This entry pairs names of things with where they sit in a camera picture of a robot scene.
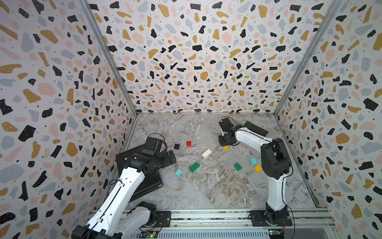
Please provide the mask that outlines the white long lego brick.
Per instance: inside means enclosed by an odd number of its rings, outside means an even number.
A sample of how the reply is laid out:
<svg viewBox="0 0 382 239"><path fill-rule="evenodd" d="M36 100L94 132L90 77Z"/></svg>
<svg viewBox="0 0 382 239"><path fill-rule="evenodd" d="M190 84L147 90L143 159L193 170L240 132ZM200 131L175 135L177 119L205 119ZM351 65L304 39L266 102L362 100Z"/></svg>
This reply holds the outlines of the white long lego brick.
<svg viewBox="0 0 382 239"><path fill-rule="evenodd" d="M207 149L205 152L203 152L202 157L206 158L206 157L210 156L211 153L212 153L212 151L210 149Z"/></svg>

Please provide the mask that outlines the dark green small lego brick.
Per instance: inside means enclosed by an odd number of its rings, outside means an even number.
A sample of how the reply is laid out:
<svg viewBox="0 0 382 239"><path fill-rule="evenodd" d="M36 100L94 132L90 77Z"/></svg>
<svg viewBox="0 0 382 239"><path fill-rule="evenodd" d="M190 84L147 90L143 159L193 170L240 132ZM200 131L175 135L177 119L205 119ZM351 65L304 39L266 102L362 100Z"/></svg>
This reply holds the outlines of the dark green small lego brick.
<svg viewBox="0 0 382 239"><path fill-rule="evenodd" d="M242 169L242 166L241 166L239 163L235 163L235 164L234 164L234 168L235 168L237 171L239 171L239 170Z"/></svg>

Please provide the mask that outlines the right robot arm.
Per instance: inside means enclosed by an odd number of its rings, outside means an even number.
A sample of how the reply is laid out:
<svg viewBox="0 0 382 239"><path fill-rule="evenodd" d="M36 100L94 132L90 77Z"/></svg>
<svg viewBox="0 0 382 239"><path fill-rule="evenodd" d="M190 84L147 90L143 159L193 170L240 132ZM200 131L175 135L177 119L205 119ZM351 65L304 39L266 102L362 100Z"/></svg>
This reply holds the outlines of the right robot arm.
<svg viewBox="0 0 382 239"><path fill-rule="evenodd" d="M228 117L219 121L220 146L233 146L243 143L261 155L262 170L268 177L269 196L266 203L265 219L270 225L277 225L288 216L285 203L285 178L292 167L291 159L281 138L268 138L268 131L250 122L234 125Z"/></svg>

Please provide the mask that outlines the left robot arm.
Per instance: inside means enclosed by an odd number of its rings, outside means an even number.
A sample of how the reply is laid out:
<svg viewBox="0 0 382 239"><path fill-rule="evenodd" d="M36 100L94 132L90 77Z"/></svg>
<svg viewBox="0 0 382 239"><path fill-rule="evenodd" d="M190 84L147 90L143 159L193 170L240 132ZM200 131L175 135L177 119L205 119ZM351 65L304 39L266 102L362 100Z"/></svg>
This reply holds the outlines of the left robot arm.
<svg viewBox="0 0 382 239"><path fill-rule="evenodd" d="M157 216L156 205L141 202L124 217L123 211L134 192L150 173L176 163L164 137L146 137L143 145L121 154L124 165L115 186L98 211L86 225L76 226L73 239L126 239L136 231L150 235L163 223Z"/></svg>

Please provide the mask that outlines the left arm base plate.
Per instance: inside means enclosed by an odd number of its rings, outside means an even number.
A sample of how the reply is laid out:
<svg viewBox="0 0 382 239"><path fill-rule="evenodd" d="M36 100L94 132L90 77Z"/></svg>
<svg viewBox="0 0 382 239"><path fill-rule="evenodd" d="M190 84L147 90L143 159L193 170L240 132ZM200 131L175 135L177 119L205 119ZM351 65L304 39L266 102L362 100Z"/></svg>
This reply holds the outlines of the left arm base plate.
<svg viewBox="0 0 382 239"><path fill-rule="evenodd" d="M171 211L153 211L149 213L148 222L140 228L169 228L171 224Z"/></svg>

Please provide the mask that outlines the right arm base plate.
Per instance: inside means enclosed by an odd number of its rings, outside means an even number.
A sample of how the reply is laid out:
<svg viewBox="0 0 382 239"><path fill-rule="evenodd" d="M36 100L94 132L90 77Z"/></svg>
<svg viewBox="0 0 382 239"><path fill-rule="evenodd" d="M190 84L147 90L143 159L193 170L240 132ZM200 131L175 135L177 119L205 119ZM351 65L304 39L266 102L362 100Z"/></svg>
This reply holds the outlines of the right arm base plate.
<svg viewBox="0 0 382 239"><path fill-rule="evenodd" d="M272 210L253 210L248 219L253 227L281 227L292 226L293 222L288 211L273 212Z"/></svg>

